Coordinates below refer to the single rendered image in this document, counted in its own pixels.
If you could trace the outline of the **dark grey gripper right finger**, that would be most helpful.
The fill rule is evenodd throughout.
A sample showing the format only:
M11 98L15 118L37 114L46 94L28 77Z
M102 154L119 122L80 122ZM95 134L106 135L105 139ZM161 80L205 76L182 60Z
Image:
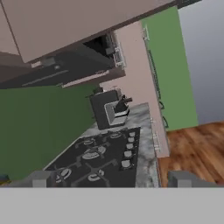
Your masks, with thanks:
M198 178L189 171L168 171L168 187L218 187L216 183Z

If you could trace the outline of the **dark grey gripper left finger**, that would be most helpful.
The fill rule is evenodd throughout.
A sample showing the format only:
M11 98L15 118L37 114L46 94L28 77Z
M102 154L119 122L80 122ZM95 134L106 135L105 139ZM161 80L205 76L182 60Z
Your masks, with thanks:
M11 187L55 187L56 175L54 171L34 171L26 178L12 181Z

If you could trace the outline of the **beige base cupboard run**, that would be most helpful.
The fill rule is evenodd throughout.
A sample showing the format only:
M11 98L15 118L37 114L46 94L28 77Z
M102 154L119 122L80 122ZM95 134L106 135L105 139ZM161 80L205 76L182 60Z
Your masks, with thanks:
M161 109L157 101L150 105L150 124L154 149L158 158L170 156L170 148L162 119Z

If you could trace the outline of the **black gas hob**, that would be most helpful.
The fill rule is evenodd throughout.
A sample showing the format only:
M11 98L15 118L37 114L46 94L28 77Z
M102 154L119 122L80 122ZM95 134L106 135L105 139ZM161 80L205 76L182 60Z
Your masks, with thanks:
M45 169L55 172L57 187L135 187L140 129L80 137ZM136 133L134 143L128 142L130 132ZM134 149L128 150L126 144L134 144ZM125 157L125 151L132 151L132 157ZM123 160L131 167L122 168Z

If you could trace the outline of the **dark grey coffee machine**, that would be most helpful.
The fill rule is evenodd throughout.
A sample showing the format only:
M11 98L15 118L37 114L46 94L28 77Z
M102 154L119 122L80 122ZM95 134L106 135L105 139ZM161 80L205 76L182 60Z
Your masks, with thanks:
M126 123L130 112L128 103L132 102L132 98L122 94L120 88L105 91L102 87L97 87L88 98L99 130Z

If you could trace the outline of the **dark grey range hood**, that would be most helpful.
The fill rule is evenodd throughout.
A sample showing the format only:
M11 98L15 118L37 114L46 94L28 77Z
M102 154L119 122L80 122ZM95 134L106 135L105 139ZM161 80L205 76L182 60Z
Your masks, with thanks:
M99 84L125 75L120 67L116 67L111 56L104 56L85 45L72 51L61 52L53 59L54 62L47 66L0 82L0 89L57 86L70 82L74 85L88 82Z

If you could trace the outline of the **green tall cupboard run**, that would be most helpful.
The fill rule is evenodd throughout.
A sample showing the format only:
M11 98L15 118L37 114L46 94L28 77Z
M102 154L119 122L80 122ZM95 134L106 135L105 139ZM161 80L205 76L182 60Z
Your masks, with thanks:
M168 130L198 125L179 11L172 6L142 20Z

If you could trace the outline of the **beige wall cupboard door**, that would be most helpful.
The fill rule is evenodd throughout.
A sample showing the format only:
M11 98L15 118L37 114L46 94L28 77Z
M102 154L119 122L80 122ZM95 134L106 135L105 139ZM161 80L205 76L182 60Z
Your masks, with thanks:
M19 55L4 8L0 2L0 52Z
M23 61L87 42L176 0L0 0Z

